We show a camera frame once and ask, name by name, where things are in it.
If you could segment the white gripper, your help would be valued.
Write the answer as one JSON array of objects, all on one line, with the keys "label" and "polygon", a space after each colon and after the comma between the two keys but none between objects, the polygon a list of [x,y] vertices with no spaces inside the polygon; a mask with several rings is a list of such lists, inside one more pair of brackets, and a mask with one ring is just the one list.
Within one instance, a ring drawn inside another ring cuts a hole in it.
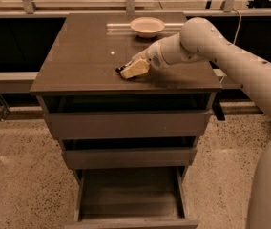
[{"label": "white gripper", "polygon": [[130,79],[145,74],[151,67],[168,67],[169,64],[161,52],[161,45],[162,41],[156,41],[144,51],[134,55],[132,64],[126,67],[120,75],[124,79]]}]

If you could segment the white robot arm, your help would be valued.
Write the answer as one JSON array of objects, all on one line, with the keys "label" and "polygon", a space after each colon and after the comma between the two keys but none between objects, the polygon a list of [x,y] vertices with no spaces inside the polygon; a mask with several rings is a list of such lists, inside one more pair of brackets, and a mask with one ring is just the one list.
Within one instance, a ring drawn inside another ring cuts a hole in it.
[{"label": "white robot arm", "polygon": [[[201,17],[187,20],[178,33],[156,41],[116,71],[129,79],[152,67],[170,67],[201,58],[215,63],[271,117],[271,62],[229,42]],[[271,229],[271,141],[262,151],[254,174],[245,229]]]}]

